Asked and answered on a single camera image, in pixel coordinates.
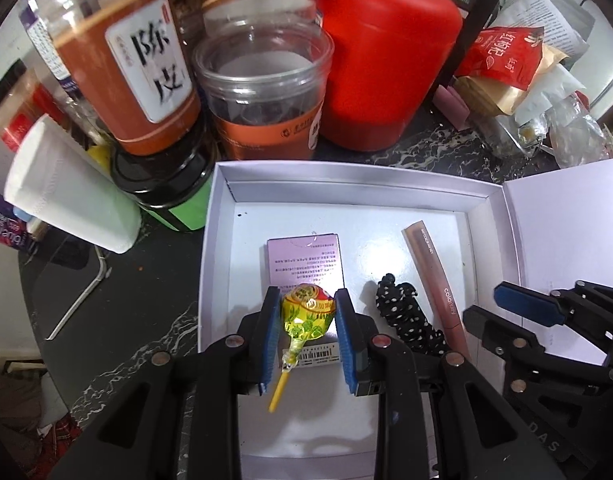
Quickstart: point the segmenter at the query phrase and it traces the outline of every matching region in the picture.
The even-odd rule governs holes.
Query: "white box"
[[[613,286],[613,160],[504,186],[356,164],[220,162],[202,256],[199,350],[236,332],[245,314],[260,309],[269,283],[270,238],[337,234],[358,312],[395,335],[375,308],[377,282],[392,272],[398,282],[413,283],[433,322],[401,234],[419,220],[427,225],[461,312],[479,304],[522,325],[522,318],[493,301],[493,288],[502,281],[541,292],[571,288],[577,279]],[[603,360],[602,352],[568,328],[529,328],[553,353]],[[500,388],[503,362],[468,337],[475,364]],[[339,364],[295,370],[274,414],[267,412],[269,397],[240,397],[246,478],[372,477],[377,397],[350,396]],[[433,429],[430,420],[426,424],[432,462]]]

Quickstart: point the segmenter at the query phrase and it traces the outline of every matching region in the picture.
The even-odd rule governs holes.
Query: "red plastic canister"
[[[317,0],[335,42],[320,133],[350,150],[392,146],[462,28],[451,0]]]

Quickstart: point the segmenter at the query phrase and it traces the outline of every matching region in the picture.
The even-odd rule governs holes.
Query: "black jar lid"
[[[176,203],[202,180],[203,174],[208,178],[215,164],[213,143],[205,114],[200,114],[190,131],[162,152],[137,156],[116,147],[111,177],[116,186],[145,206]]]
[[[20,80],[20,78],[26,74],[27,68],[21,59],[18,59],[11,67],[6,71],[6,74],[0,79],[0,105],[6,99],[8,94]]]

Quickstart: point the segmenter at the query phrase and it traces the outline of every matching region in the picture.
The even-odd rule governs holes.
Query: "brown paper packet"
[[[567,57],[561,50],[545,44],[542,47],[542,62],[533,81]],[[453,87],[472,111],[485,117],[513,115],[531,91],[530,86],[523,91],[495,79],[471,76],[458,78]]]

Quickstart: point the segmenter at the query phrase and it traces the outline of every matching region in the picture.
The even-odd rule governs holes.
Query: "black marble table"
[[[435,171],[498,184],[557,168],[544,153],[531,161],[498,160],[477,134],[457,133],[439,113],[425,109],[391,149],[355,153],[322,139],[316,158]],[[52,341],[45,338],[95,277],[96,258],[88,244],[57,230],[39,255],[20,256],[22,288],[42,357],[82,426],[155,351],[174,355],[196,351],[202,238],[202,230],[173,232],[144,215],[136,245],[125,254],[108,254],[109,276]],[[62,265],[52,263],[59,259]]]

